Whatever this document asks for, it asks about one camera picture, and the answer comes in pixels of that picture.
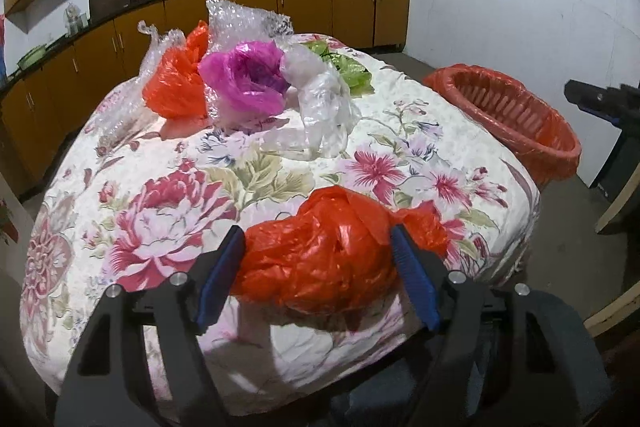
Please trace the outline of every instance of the metal screw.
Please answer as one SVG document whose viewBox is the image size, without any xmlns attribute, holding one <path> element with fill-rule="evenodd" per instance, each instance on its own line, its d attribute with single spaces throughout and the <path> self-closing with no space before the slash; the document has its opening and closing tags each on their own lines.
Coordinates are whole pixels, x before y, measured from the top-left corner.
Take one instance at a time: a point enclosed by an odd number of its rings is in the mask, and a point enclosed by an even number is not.
<svg viewBox="0 0 640 427">
<path fill-rule="evenodd" d="M 466 275 L 459 270 L 449 272 L 449 280 L 453 284 L 462 284 L 466 282 Z"/>
<path fill-rule="evenodd" d="M 112 284 L 105 290 L 108 298 L 113 299 L 122 293 L 122 286 L 119 284 Z"/>
<path fill-rule="evenodd" d="M 185 272 L 176 272 L 169 277 L 169 282 L 174 286 L 182 286 L 189 280 L 189 276 Z"/>
<path fill-rule="evenodd" d="M 513 287 L 516 290 L 516 293 L 521 297 L 525 297 L 531 293 L 531 288 L 529 288 L 524 282 L 519 282 Z"/>
</svg>

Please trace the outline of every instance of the floral tablecloth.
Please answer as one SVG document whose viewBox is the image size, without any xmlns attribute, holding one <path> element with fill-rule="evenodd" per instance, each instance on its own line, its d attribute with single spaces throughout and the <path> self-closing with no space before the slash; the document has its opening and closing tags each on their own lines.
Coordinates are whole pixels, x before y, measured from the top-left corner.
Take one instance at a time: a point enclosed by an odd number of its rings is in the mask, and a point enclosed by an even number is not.
<svg viewBox="0 0 640 427">
<path fill-rule="evenodd" d="M 315 188 L 343 185 L 390 208 L 430 206 L 449 233 L 450 269 L 492 282 L 510 276 L 538 212 L 539 193 L 527 171 L 432 90 L 328 41 L 371 71 L 375 90 L 356 99 L 362 120 L 339 158 L 301 162 L 259 150 L 267 128 L 302 127 L 293 109 L 230 136 L 206 129 L 162 139 L 158 118 L 104 146 L 95 116 L 118 103 L 122 86 L 102 102 L 47 191 L 26 263 L 24 344 L 55 391 L 110 283 L 130 291 L 158 285 L 215 249 L 232 224 L 247 229 L 290 216 Z M 380 359 L 419 328 L 402 291 L 355 318 L 301 318 L 229 297 L 220 321 L 199 342 L 230 413 L 243 415 L 315 392 Z M 169 402 L 154 328 L 145 338 L 154 389 Z"/>
</svg>

